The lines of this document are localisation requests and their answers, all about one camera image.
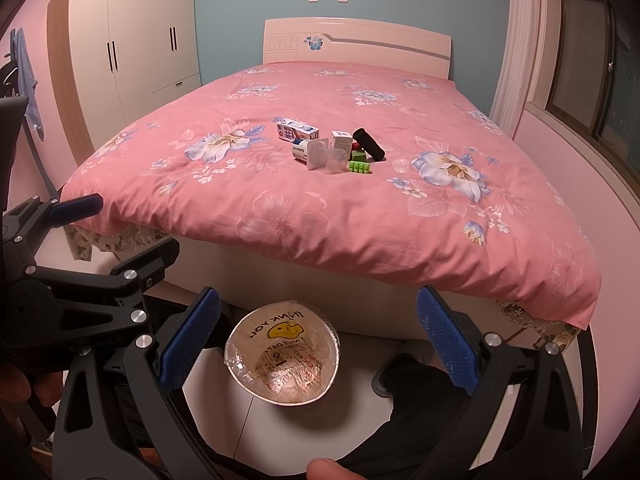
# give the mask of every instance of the bed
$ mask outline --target bed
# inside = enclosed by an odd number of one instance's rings
[[[450,38],[367,20],[267,20],[264,64],[131,124],[72,175],[63,199],[103,212],[66,229],[77,258],[124,257],[171,234],[167,281],[253,309],[295,298],[339,330],[423,337],[427,283],[482,330],[532,329],[561,347],[600,289],[589,241],[522,150],[447,79]],[[371,174],[294,160],[281,118],[363,127]]]

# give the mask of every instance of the smiley face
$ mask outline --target smiley face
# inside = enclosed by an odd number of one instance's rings
[[[279,337],[284,337],[286,339],[295,339],[300,334],[305,331],[301,325],[292,325],[283,321],[282,323],[278,323],[277,325],[271,327],[269,330],[268,337],[269,339],[277,339]]]

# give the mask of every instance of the headboard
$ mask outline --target headboard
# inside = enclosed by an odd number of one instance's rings
[[[353,18],[264,22],[263,63],[341,61],[449,78],[451,37],[422,28]]]

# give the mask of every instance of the white wardrobe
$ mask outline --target white wardrobe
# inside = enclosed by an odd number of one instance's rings
[[[200,86],[193,0],[51,0],[47,49],[78,163]]]

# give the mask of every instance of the pink bedspread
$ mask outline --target pink bedspread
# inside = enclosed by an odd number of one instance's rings
[[[366,129],[372,174],[308,171],[276,118]],[[600,290],[593,248],[525,153],[450,81],[288,62],[210,83],[119,133],[63,199],[99,192],[79,224],[128,223],[319,269],[518,301],[579,328]]]

